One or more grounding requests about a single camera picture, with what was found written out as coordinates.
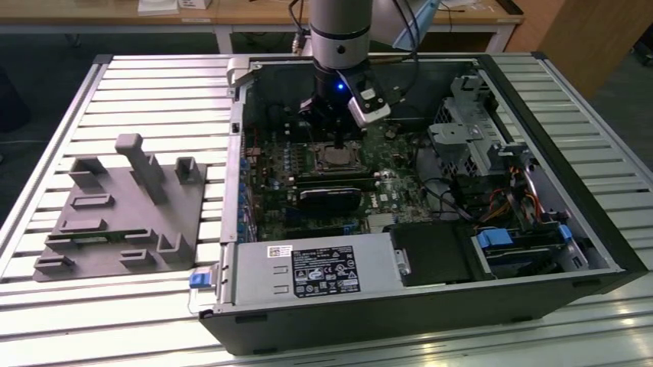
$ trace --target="metal bracket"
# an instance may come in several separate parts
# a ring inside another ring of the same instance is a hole
[[[253,79],[249,57],[233,57],[227,62],[227,84],[238,88]]]

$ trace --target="white sticker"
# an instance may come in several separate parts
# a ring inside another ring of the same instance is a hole
[[[287,258],[293,252],[293,246],[267,246],[269,258]]]

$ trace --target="motherboard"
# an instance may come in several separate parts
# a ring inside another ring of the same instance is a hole
[[[258,240],[382,232],[434,214],[413,169],[415,144],[390,123],[361,140],[294,142],[273,133],[247,150]]]

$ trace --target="wooden table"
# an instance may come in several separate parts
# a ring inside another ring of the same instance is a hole
[[[180,9],[176,15],[140,17],[138,0],[0,0],[0,34],[214,33],[223,54],[233,54],[235,32],[294,32],[290,0],[214,0],[206,10]],[[481,0],[465,12],[439,11],[429,32],[493,34],[486,50],[504,50],[516,24],[496,0]],[[302,22],[309,21],[305,9]]]
[[[0,0],[0,34],[214,33],[218,7],[142,17],[138,0]]]
[[[220,52],[224,54],[234,53],[233,33],[294,32],[295,26],[287,14],[289,2],[290,0],[257,0],[255,2],[219,0],[215,28]],[[305,6],[303,24],[309,22],[309,3]],[[496,0],[481,0],[476,6],[462,6],[453,8],[453,10],[465,10],[465,12],[449,14],[447,11],[438,11],[429,32],[492,33],[486,52],[504,51],[514,27],[524,21],[524,16],[510,15]],[[299,5],[297,5],[297,16],[299,16]]]

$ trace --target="blue drive latch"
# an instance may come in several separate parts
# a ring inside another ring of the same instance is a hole
[[[513,238],[510,237],[509,231],[504,228],[486,229],[478,233],[477,240],[481,248],[513,245]]]

